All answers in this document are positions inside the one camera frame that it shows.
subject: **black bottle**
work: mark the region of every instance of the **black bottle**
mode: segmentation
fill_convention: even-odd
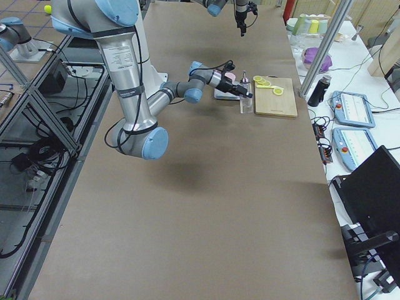
[[[330,83],[331,83],[331,77],[329,75],[324,75],[324,77],[322,77],[318,81],[317,86],[312,92],[311,97],[307,102],[308,105],[314,108],[317,107],[318,104],[324,100],[325,92],[328,89]]]

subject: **yellow cup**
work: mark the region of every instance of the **yellow cup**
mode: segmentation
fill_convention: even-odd
[[[318,20],[311,20],[311,26],[309,33],[317,33],[318,32],[319,21]]]

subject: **sticker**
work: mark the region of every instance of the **sticker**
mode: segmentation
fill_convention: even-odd
[[[144,86],[134,87],[133,89],[122,89],[117,91],[121,98],[130,98],[133,96],[140,95],[144,92]]]
[[[128,70],[134,67],[133,52],[130,46],[103,49],[111,72]]]

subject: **electronic device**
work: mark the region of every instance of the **electronic device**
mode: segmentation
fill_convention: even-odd
[[[377,148],[377,144],[367,128],[334,128],[332,140],[344,165],[355,170]]]
[[[39,86],[39,91],[42,94],[60,93],[64,89],[67,78],[66,67],[61,62],[58,62],[51,68],[46,78],[44,78],[42,84]]]
[[[399,163],[381,146],[353,173],[343,177],[335,179],[334,186],[351,221],[359,223],[368,237],[352,248],[375,249],[394,282],[400,284]]]
[[[13,92],[0,91],[0,109],[13,98]]]
[[[375,127],[373,113],[366,95],[334,91],[331,105],[339,124],[367,128]]]

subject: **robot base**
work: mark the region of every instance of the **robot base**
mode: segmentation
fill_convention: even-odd
[[[48,42],[42,41],[34,41],[36,47],[39,49],[39,52],[31,57],[25,57],[20,55],[18,49],[12,50],[10,53],[10,57],[16,63],[38,63],[43,56],[47,53],[46,49],[50,48],[50,44]]]

